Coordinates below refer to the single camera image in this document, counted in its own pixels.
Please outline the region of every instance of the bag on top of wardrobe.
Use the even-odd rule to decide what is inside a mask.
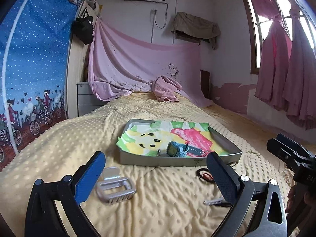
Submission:
[[[83,10],[81,15],[72,23],[72,32],[84,42],[84,44],[93,41],[93,17],[89,16],[87,8]]]

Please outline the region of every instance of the gray tray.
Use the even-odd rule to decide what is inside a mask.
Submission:
[[[154,120],[144,120],[144,119],[131,119],[127,122],[123,133],[130,129],[134,125],[149,125],[154,123]],[[209,127],[214,140],[230,154],[221,155],[221,159],[225,164],[230,164],[238,162],[242,151],[234,145],[230,140],[225,138],[219,132],[215,131],[213,128]],[[203,158],[173,158],[173,157],[150,157],[143,155],[136,155],[119,148],[119,161],[121,164],[125,165],[136,165],[136,166],[205,166],[206,157]]]

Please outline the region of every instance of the blue curtain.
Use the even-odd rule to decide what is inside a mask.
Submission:
[[[5,88],[0,94],[1,168],[17,150],[66,119],[64,86],[71,24],[77,6],[68,0],[25,1],[17,0],[0,25],[0,67]]]

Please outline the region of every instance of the white strip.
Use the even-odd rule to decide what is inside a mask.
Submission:
[[[9,109],[8,109],[8,106],[7,106],[7,92],[6,92],[6,89],[5,89],[5,72],[6,72],[6,68],[7,68],[7,60],[8,60],[8,54],[9,54],[9,49],[10,49],[12,37],[13,37],[16,25],[17,25],[17,23],[19,21],[19,18],[20,18],[21,14],[22,14],[22,11],[23,11],[27,1],[28,0],[24,0],[24,2],[22,3],[22,5],[21,5],[21,7],[20,7],[20,9],[18,11],[18,14],[16,15],[15,20],[13,22],[13,25],[12,25],[12,28],[11,28],[11,31],[10,31],[10,34],[9,34],[9,38],[8,38],[8,41],[7,41],[7,45],[5,47],[4,57],[3,57],[3,64],[2,64],[2,98],[3,98],[3,103],[4,103],[5,116],[7,118],[7,126],[8,126],[9,135],[10,135],[10,141],[12,143],[12,147],[13,147],[13,150],[15,152],[15,155],[18,155],[19,151],[18,151],[18,149],[17,149],[17,147],[15,145],[15,141],[14,141],[14,137],[13,137],[13,131],[12,131],[12,128],[11,128],[11,120],[10,120]]]

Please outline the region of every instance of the silver screw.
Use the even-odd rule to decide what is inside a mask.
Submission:
[[[63,180],[64,180],[65,182],[69,182],[71,179],[72,179],[71,175],[66,175],[66,176],[64,176],[64,178],[63,178]]]
[[[42,179],[37,179],[36,181],[35,181],[35,185],[40,185],[42,183]]]
[[[249,181],[249,177],[246,176],[246,175],[242,175],[242,176],[240,177],[240,179],[241,179],[242,181],[244,181],[244,182],[248,182],[248,181]]]
[[[271,180],[270,180],[270,183],[271,183],[272,185],[277,185],[277,181],[274,180],[274,179],[271,179]]]

